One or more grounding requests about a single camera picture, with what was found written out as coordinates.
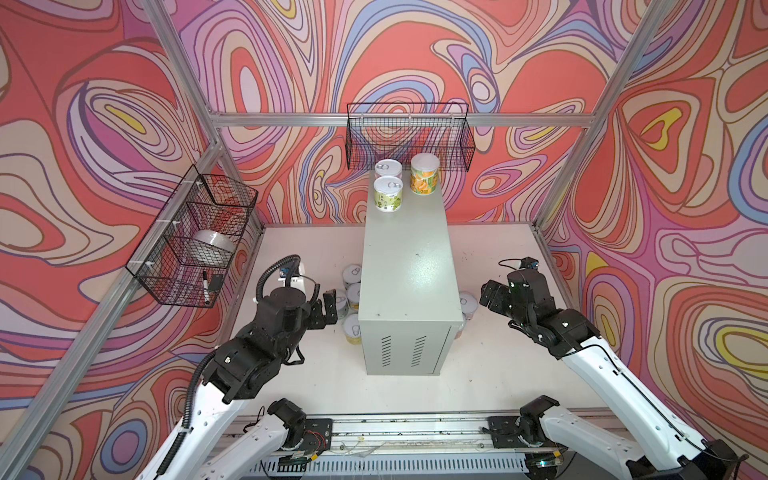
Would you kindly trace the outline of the green labelled can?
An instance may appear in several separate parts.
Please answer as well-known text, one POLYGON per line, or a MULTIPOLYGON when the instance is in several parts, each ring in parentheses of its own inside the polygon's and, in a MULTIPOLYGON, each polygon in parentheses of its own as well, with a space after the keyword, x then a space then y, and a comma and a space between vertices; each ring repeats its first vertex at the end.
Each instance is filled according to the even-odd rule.
POLYGON ((381 176, 373 182, 374 205, 383 212, 395 212, 402 204, 403 182, 395 176, 381 176))

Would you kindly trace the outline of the pink labelled can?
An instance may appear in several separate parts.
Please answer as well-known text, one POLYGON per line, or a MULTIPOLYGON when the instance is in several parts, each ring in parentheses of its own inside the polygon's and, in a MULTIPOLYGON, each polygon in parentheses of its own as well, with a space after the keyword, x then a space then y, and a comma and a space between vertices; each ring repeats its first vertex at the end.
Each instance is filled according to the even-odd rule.
POLYGON ((402 164, 394 159, 379 160, 374 166, 374 173, 377 178, 391 176, 402 178, 402 164))

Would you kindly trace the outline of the orange green lidded can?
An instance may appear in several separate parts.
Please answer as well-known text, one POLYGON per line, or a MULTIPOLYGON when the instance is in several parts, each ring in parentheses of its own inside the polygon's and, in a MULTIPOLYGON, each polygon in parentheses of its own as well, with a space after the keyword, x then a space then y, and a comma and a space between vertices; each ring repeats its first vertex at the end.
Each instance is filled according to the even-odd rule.
POLYGON ((432 153, 419 153, 411 159, 410 189, 427 196, 436 192, 439 180, 439 158, 432 153))

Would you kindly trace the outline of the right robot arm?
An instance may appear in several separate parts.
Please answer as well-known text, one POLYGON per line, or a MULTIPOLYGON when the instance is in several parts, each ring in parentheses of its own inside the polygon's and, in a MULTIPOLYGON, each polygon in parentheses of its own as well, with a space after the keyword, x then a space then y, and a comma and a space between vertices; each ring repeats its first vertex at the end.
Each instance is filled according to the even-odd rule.
POLYGON ((560 309, 535 268, 487 281, 480 305, 579 375, 631 434, 616 435, 541 395, 515 418, 492 417, 495 447, 561 445, 619 479, 735 479, 744 456, 723 440, 708 440, 674 414, 612 351, 579 311, 560 309))

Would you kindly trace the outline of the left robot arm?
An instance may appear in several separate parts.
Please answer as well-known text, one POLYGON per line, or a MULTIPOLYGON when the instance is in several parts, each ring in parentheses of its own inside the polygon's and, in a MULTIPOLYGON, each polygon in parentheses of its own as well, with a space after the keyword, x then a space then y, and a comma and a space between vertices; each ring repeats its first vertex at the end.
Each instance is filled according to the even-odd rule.
POLYGON ((263 387, 284 367, 299 366, 299 348, 309 330, 338 321, 336 292, 318 287, 305 293, 301 258, 288 255, 269 266, 256 285, 256 314, 233 338, 208 353, 195 368, 181 420, 141 479, 241 479, 276 453, 304 467, 329 450, 333 422, 308 419, 282 398, 219 454, 222 435, 263 387))

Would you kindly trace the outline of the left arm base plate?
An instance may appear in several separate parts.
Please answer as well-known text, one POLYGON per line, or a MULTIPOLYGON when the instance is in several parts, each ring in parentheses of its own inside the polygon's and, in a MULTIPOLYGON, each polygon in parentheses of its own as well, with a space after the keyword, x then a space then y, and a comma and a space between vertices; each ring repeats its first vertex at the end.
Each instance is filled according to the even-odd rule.
POLYGON ((299 421, 283 421, 267 416, 260 422, 270 440, 277 440, 277 451, 323 452, 332 444, 333 420, 329 417, 310 417, 299 421))

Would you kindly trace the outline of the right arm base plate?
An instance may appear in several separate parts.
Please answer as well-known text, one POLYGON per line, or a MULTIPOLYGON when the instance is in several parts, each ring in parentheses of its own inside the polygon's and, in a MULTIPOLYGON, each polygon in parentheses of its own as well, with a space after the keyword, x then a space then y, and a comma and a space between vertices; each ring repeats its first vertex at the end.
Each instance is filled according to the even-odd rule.
POLYGON ((491 416, 487 422, 484 432, 491 436, 496 449, 534 448, 543 442, 538 423, 529 416, 491 416))

